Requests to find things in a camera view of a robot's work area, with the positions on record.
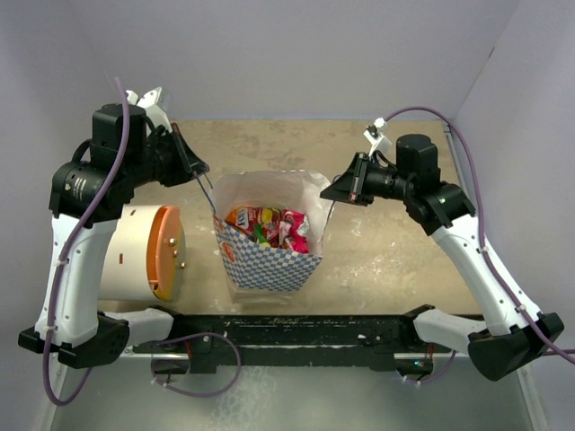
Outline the green yellow candy packet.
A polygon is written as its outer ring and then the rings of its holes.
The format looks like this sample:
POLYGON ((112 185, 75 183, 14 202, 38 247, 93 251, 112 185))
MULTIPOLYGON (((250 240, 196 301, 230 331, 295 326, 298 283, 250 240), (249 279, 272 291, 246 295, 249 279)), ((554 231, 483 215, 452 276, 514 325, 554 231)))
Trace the green yellow candy packet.
POLYGON ((260 224, 255 224, 253 226, 253 238, 261 247, 270 247, 270 242, 266 236, 266 232, 260 224))

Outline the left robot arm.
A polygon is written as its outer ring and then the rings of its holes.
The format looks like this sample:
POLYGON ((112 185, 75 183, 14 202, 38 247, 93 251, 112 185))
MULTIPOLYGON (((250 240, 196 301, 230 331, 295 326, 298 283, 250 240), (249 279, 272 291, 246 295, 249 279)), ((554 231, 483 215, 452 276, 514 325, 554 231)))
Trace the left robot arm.
POLYGON ((158 107, 107 104, 92 136, 53 175, 49 210, 53 251, 40 317, 18 344, 59 363, 89 369, 115 362, 141 334, 134 318, 98 309, 106 253, 138 187, 170 188, 208 173, 176 123, 158 107))

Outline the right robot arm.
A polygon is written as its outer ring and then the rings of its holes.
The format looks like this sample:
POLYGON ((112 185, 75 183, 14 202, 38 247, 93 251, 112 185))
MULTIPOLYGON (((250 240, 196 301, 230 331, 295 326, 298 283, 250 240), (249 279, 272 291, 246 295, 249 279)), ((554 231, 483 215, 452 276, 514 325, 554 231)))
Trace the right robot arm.
POLYGON ((438 149, 421 134, 397 139, 396 162, 383 167, 365 153, 354 155, 349 168, 320 196, 334 202, 367 206, 375 198, 402 202, 408 216, 451 259, 480 305, 479 321, 422 305, 403 315, 401 344, 420 351, 429 343, 470 357, 490 381, 542 356, 545 341, 564 329, 556 313, 543 313, 487 251, 479 233, 479 217, 464 191, 441 180, 438 149))

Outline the pink cookie snack packet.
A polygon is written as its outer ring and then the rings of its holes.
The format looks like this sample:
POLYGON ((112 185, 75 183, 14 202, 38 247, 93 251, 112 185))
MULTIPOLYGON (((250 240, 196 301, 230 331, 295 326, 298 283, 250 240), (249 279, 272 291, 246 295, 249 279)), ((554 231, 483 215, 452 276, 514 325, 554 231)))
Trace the pink cookie snack packet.
POLYGON ((306 214, 294 210, 281 211, 279 224, 279 246, 301 254, 309 252, 307 235, 309 222, 306 214))

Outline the blue checkered paper bag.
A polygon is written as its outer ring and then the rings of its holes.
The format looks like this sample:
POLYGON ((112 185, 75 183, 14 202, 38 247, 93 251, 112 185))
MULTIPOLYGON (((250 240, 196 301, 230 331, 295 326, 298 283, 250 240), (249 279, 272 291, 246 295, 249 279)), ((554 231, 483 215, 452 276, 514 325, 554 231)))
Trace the blue checkered paper bag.
POLYGON ((296 170, 227 174, 203 184, 233 302, 286 303, 304 287, 323 260, 323 235, 333 204, 320 193, 330 183, 319 172, 296 170), (226 216, 237 207, 263 207, 260 225, 270 247, 261 247, 253 234, 246 235, 226 223, 226 216), (284 209, 306 214, 307 254, 279 246, 284 209))

